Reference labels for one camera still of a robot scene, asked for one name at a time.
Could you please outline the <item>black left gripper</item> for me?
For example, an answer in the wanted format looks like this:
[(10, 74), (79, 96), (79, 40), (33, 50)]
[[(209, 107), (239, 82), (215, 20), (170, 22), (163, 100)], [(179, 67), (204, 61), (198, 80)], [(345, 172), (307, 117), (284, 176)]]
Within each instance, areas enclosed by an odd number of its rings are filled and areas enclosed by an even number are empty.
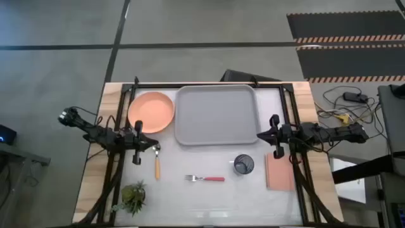
[(133, 149), (134, 155), (132, 157), (132, 163), (135, 165), (141, 164), (141, 157), (140, 153), (144, 151), (144, 149), (151, 148), (157, 145), (158, 141), (155, 139), (151, 139), (150, 137), (143, 136), (143, 141), (147, 141), (148, 143), (143, 144), (142, 147), (142, 133), (143, 122), (141, 120), (136, 120), (134, 122), (134, 126), (130, 128), (130, 132), (127, 136), (127, 149)]

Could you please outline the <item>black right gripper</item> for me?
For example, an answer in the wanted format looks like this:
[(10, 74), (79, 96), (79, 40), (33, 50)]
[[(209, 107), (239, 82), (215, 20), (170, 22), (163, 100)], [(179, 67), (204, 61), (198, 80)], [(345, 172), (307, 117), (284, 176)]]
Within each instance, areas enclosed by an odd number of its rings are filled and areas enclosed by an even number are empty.
[(280, 144), (289, 143), (293, 136), (290, 125), (282, 125), (281, 128), (279, 128), (279, 123), (279, 116), (274, 114), (270, 118), (270, 130), (257, 134), (259, 139), (275, 147), (275, 151), (273, 152), (274, 158), (282, 158), (285, 155), (284, 148)]

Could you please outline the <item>orange round plate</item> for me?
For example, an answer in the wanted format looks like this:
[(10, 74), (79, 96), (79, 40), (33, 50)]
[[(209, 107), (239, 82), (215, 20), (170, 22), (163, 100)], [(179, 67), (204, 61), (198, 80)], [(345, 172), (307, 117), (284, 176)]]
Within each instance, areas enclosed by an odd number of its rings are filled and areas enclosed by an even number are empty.
[(170, 125), (175, 115), (174, 102), (161, 92), (145, 92), (130, 104), (127, 119), (132, 127), (142, 121), (142, 131), (154, 134)]

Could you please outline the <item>dark translucent faceted cup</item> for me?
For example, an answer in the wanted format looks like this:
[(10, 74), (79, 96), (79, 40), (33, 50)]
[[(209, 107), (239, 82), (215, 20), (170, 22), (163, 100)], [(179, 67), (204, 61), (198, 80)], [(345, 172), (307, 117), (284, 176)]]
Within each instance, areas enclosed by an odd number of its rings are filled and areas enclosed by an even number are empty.
[(234, 160), (234, 172), (237, 175), (250, 174), (254, 169), (254, 160), (247, 154), (238, 155)]

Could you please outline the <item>fork with red handle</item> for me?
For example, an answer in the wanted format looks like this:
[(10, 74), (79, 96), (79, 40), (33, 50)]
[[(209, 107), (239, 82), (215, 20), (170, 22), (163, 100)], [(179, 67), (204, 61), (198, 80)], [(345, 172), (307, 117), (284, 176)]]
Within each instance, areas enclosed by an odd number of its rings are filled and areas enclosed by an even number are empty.
[(225, 178), (224, 177), (198, 177), (196, 175), (186, 175), (185, 180), (188, 181), (216, 181), (216, 182), (224, 182)]

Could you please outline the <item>grey plastic tray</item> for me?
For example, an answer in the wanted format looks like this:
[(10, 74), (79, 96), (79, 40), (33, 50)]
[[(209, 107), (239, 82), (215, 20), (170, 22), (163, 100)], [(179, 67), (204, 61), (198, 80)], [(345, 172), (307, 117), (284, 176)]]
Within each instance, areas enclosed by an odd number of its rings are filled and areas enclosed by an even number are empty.
[(175, 98), (175, 139), (184, 146), (254, 144), (261, 130), (248, 85), (191, 85)]

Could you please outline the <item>pink spiral notebook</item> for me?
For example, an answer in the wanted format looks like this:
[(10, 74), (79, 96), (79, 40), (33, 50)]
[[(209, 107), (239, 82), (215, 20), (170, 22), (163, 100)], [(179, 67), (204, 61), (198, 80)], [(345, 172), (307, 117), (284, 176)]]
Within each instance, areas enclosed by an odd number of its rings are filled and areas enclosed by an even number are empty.
[(288, 156), (276, 159), (268, 153), (265, 158), (266, 186), (274, 191), (294, 191), (294, 173)]

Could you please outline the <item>small green potted plant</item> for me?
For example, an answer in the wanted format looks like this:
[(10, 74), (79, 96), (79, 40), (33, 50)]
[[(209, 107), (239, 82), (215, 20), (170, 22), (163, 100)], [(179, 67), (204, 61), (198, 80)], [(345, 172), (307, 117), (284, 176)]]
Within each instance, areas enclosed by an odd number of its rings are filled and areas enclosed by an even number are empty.
[(119, 210), (125, 210), (127, 213), (134, 216), (142, 210), (146, 200), (146, 184), (143, 180), (138, 181), (135, 184), (125, 186), (121, 190), (121, 202), (113, 205), (112, 212)]

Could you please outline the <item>yellow plug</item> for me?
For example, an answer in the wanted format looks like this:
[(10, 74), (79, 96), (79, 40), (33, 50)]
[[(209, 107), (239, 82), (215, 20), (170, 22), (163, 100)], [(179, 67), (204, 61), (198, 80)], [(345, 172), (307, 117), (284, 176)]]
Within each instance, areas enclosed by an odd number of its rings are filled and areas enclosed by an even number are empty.
[(340, 120), (342, 125), (349, 125), (351, 123), (351, 117), (348, 114), (334, 115), (334, 117)]

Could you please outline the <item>white glossy table cover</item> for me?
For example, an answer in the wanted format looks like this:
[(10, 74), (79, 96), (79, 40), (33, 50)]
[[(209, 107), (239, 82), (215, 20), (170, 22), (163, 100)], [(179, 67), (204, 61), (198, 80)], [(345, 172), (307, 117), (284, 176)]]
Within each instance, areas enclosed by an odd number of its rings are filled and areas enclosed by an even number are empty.
[[(174, 125), (153, 134), (160, 142), (160, 180), (155, 178), (155, 152), (140, 154), (141, 164), (125, 157), (123, 186), (144, 181), (146, 200), (132, 216), (118, 212), (117, 226), (182, 225), (299, 225), (302, 222), (296, 191), (274, 191), (266, 186), (265, 156), (273, 147), (254, 144), (183, 146), (174, 136)], [(237, 175), (234, 160), (247, 154), (254, 160), (250, 174)], [(224, 182), (189, 181), (186, 175), (224, 177)]]

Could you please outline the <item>black power adapter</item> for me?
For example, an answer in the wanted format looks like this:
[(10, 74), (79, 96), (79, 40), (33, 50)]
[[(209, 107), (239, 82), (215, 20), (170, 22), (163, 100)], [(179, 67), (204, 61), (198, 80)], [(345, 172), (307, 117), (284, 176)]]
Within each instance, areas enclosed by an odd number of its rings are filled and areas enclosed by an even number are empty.
[(355, 103), (367, 103), (368, 96), (362, 93), (354, 92), (344, 92), (342, 95), (345, 101), (355, 102)]

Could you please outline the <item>white flat box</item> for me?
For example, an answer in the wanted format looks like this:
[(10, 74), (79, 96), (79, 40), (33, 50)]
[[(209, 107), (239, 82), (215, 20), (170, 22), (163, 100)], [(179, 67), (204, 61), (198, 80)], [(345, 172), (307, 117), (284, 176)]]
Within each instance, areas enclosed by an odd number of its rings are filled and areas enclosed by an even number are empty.
[[(340, 160), (338, 158), (332, 158), (332, 170), (338, 171), (343, 168), (355, 166), (355, 163), (349, 161)], [(337, 194), (339, 197), (346, 200), (355, 201), (358, 203), (366, 203), (366, 191), (365, 191), (365, 179), (357, 179), (349, 182), (344, 182), (335, 185)]]

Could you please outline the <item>black striped-edge floor mat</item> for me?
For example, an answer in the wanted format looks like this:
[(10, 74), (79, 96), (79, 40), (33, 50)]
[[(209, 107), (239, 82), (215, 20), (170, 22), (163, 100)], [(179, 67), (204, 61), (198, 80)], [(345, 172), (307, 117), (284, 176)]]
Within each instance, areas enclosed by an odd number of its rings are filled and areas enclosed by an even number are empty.
[(305, 80), (312, 84), (405, 82), (405, 45), (300, 47)]
[(405, 19), (398, 11), (291, 13), (287, 20), (297, 43), (405, 40)]

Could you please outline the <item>grey desk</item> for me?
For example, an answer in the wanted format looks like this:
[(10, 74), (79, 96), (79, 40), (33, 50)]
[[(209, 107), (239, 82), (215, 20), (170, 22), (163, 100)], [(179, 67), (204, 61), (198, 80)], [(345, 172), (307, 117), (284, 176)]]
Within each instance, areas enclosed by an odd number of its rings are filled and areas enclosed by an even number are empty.
[(405, 84), (378, 87), (393, 170), (405, 177)]

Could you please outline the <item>black device with blue light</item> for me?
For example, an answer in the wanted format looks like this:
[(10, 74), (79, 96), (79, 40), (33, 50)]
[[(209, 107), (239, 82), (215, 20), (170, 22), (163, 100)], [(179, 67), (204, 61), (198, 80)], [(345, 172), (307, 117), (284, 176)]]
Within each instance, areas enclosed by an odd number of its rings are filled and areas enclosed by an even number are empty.
[(16, 135), (16, 131), (0, 124), (0, 143), (13, 145)]

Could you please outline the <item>black metal table frame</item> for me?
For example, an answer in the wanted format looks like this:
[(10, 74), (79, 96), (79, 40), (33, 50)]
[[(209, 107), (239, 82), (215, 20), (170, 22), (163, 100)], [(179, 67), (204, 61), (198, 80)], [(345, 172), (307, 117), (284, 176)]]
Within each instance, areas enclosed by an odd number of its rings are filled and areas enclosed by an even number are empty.
[[(104, 85), (101, 104), (98, 114), (103, 118), (115, 115), (118, 125), (122, 127), (127, 118), (129, 103), (134, 99), (139, 89), (178, 89), (186, 86), (186, 82), (108, 82)], [(288, 119), (296, 124), (298, 122), (316, 122), (316, 108), (309, 82), (253, 82), (246, 83), (257, 89), (268, 89), (275, 86), (281, 89), (282, 103), (287, 107)], [(92, 144), (89, 155), (92, 159), (85, 164), (84, 175), (78, 194), (72, 222), (78, 223), (90, 212), (96, 204), (104, 188), (112, 180), (113, 175), (123, 168), (125, 157), (122, 155), (96, 155), (98, 146)], [(300, 166), (302, 173), (311, 180), (313, 188), (323, 204), (338, 220), (343, 219), (341, 206), (338, 200), (328, 155), (308, 151)], [(112, 226), (115, 214), (108, 212), (113, 203), (118, 201), (118, 188), (114, 187), (108, 194), (106, 201), (101, 205), (101, 211), (96, 213), (92, 223)]]

